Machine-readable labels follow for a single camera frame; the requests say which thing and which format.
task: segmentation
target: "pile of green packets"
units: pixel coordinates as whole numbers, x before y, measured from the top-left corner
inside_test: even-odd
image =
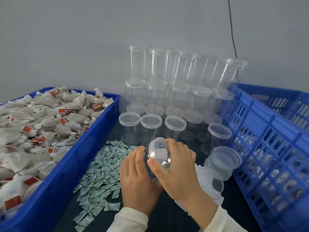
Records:
[[[120,166],[126,156],[137,146],[126,146],[121,141],[107,141],[80,180],[73,193],[79,191],[77,201],[83,209],[74,221],[77,232],[82,232],[100,211],[119,211],[120,203],[109,203],[106,198],[119,197]]]

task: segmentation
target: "blue plastic bin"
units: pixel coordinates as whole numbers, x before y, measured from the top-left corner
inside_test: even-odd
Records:
[[[120,95],[104,93],[104,96],[113,98],[112,105],[105,109],[68,151],[17,214],[10,220],[0,223],[0,231],[45,232],[53,228],[80,178],[118,120]]]
[[[309,94],[232,89],[223,122],[242,156],[233,175],[254,217],[263,231],[309,231]]]

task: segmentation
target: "white wall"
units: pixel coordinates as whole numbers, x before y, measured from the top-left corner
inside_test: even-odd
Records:
[[[309,92],[308,0],[230,0],[241,82]],[[124,95],[128,45],[234,57],[227,0],[0,0],[0,101],[47,86]]]

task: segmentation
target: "hand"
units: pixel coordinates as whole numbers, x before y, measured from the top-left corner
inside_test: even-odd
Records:
[[[143,146],[132,151],[120,167],[123,206],[138,210],[148,217],[163,190],[159,181],[153,182],[144,163]]]
[[[218,205],[205,193],[195,171],[196,154],[187,145],[167,139],[171,151],[171,165],[166,171],[155,159],[147,163],[168,195],[180,202],[202,230],[213,220]]]

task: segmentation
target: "person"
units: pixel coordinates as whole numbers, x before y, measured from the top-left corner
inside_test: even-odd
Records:
[[[136,148],[122,162],[123,208],[115,215],[108,232],[144,232],[163,189],[186,208],[200,231],[246,231],[201,189],[194,166],[195,152],[173,139],[167,139],[167,142],[171,153],[168,170],[153,158],[147,161],[158,181],[152,181],[146,170],[143,146]]]

